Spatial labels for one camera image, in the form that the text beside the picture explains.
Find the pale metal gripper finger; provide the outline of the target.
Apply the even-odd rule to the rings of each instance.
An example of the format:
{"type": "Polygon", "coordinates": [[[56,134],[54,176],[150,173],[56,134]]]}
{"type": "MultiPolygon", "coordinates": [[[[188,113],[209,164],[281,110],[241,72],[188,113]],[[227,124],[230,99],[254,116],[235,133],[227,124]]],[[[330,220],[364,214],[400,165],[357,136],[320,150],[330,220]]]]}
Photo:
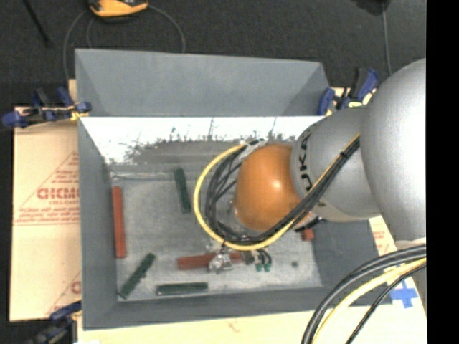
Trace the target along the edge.
{"type": "Polygon", "coordinates": [[[205,245],[205,249],[207,254],[215,257],[215,256],[224,256],[228,255],[227,246],[225,244],[219,242],[208,242],[205,245]]]}
{"type": "Polygon", "coordinates": [[[208,272],[220,274],[233,268],[230,256],[215,256],[208,264],[208,272]]]}

